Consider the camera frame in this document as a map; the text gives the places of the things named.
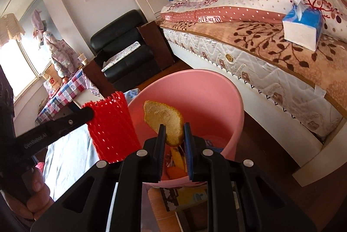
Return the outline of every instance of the hanging clothes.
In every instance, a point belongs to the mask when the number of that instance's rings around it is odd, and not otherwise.
[[[7,14],[0,18],[0,47],[12,39],[20,41],[21,34],[24,35],[25,30],[14,14]]]
[[[64,40],[58,40],[51,32],[46,31],[44,21],[40,17],[40,11],[34,10],[31,22],[34,27],[33,37],[39,41],[39,44],[43,40],[58,76],[61,78],[70,77],[79,67],[83,66],[74,49]]]
[[[33,31],[33,38],[36,38],[36,40],[39,43],[39,49],[41,47],[41,42],[43,41],[43,32],[47,30],[47,27],[44,25],[44,21],[41,20],[40,17],[41,11],[35,9],[31,15],[31,23],[33,24],[34,31]]]
[[[74,49],[64,40],[56,39],[51,32],[43,33],[43,42],[51,55],[54,68],[61,78],[70,77],[83,66]]]

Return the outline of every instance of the brown floral blanket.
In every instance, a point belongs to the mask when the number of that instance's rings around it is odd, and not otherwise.
[[[259,22],[172,23],[158,20],[162,28],[208,37],[261,58],[313,88],[327,92],[328,100],[347,118],[347,44],[322,35],[315,52],[284,39],[282,25]]]

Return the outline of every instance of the human hand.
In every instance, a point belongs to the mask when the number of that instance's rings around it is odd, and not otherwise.
[[[50,190],[43,182],[43,176],[38,168],[34,168],[32,188],[35,194],[28,200],[26,205],[6,192],[1,192],[10,209],[25,219],[38,220],[39,217],[54,203],[49,196]]]

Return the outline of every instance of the pink bucket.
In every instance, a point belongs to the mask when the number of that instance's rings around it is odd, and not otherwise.
[[[143,145],[157,134],[144,122],[143,104],[157,101],[178,109],[192,134],[211,140],[214,147],[224,148],[222,155],[234,160],[236,144],[244,122],[241,95],[225,76],[208,70],[186,70],[172,73],[152,83],[129,104],[136,134]],[[171,188],[193,186],[188,176],[170,180],[163,169],[159,183],[152,186]]]

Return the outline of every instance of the polka dot comforter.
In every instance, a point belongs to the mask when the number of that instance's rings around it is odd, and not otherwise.
[[[344,0],[303,0],[322,12],[323,34],[347,42],[347,6]],[[170,22],[221,23],[257,21],[280,24],[293,0],[174,0],[161,16]]]

